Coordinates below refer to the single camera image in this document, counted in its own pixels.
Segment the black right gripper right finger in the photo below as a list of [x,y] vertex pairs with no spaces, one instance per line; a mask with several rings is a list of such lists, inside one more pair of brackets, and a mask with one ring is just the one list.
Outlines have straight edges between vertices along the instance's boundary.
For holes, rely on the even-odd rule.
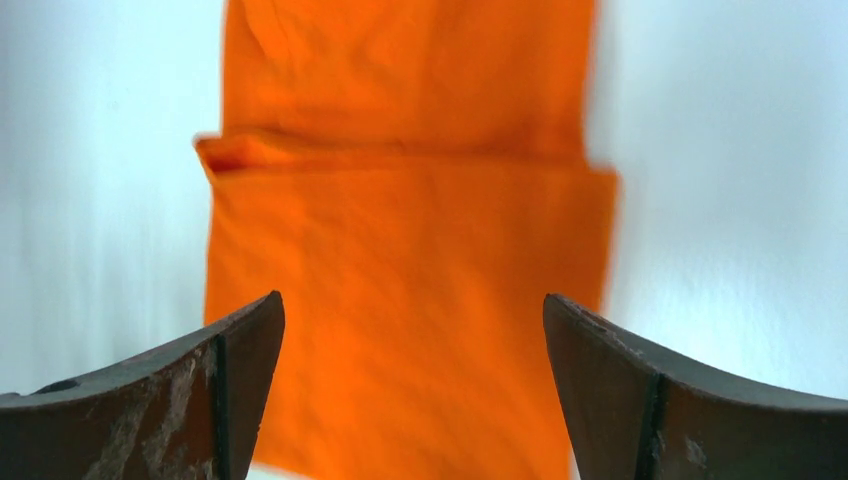
[[843,479],[847,404],[740,377],[560,295],[548,356],[584,479]]

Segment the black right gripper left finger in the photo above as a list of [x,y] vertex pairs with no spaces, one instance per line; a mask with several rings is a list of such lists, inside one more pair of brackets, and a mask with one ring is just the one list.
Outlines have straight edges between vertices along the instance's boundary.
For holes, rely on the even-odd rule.
[[1,398],[5,479],[243,479],[285,328],[271,292],[108,367]]

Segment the orange t-shirt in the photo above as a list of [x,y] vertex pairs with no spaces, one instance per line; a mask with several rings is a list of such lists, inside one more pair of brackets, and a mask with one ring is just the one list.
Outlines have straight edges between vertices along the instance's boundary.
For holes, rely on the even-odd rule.
[[546,294],[597,307],[616,177],[584,156],[590,1],[232,1],[206,317],[286,330],[257,462],[565,479]]

